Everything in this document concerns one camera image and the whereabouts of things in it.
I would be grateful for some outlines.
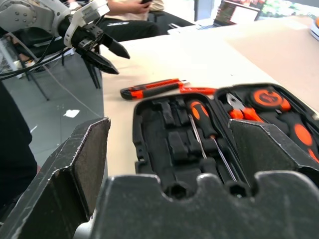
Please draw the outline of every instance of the laptop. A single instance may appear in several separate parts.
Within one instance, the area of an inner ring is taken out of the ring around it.
[[[223,0],[213,24],[197,24],[171,29],[169,34],[194,32],[210,28],[256,21],[266,0]]]

